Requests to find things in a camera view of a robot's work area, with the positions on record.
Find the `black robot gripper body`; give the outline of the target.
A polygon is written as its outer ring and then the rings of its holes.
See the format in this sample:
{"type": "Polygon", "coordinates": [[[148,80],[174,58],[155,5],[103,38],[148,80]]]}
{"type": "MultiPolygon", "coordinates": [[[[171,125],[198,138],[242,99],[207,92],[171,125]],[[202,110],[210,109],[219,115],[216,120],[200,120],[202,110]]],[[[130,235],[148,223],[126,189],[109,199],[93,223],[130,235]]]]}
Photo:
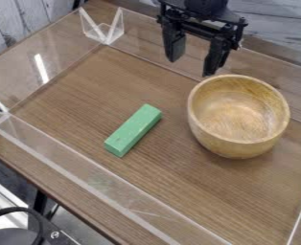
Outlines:
{"type": "Polygon", "coordinates": [[[215,37],[230,42],[238,50],[247,19],[227,6],[228,0],[159,0],[162,24],[166,39],[183,37],[190,33],[212,41],[215,37]]]}

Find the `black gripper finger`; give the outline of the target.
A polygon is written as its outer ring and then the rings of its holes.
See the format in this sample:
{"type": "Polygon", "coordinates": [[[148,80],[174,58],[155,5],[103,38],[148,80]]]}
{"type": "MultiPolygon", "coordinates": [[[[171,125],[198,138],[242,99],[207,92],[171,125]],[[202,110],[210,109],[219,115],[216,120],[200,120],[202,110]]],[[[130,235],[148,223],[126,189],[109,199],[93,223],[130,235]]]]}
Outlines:
{"type": "Polygon", "coordinates": [[[218,69],[224,66],[230,54],[230,42],[220,37],[211,40],[208,54],[204,58],[203,73],[204,77],[212,76],[218,69]]]}
{"type": "Polygon", "coordinates": [[[170,62],[175,62],[186,51],[186,32],[178,23],[163,24],[163,39],[166,57],[170,62]]]}

